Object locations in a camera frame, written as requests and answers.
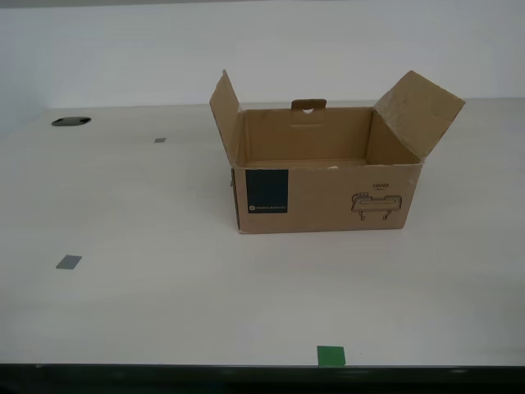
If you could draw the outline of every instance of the open cardboard box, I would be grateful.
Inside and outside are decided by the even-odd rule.
[[[464,101],[410,71],[372,108],[245,110],[223,71],[210,100],[243,233],[402,228],[425,157]]]

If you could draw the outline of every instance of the printed handle diagram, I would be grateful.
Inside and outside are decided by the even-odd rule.
[[[361,220],[365,219],[365,212],[385,212],[386,220],[393,211],[401,209],[400,195],[386,195],[385,197],[371,197],[368,192],[357,193],[352,196],[352,212],[359,213]]]

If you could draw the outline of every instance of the white wall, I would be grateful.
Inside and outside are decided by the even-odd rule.
[[[40,107],[375,99],[414,69],[525,97],[523,0],[183,3],[0,10],[0,117]]]

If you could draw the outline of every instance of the white table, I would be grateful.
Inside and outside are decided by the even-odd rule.
[[[0,140],[0,362],[525,365],[524,247],[523,99],[468,101],[403,230],[256,236],[209,106],[50,110]]]

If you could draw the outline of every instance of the cardboard handle tab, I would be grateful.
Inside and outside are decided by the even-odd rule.
[[[324,98],[310,98],[292,101],[292,109],[323,109],[326,107]]]

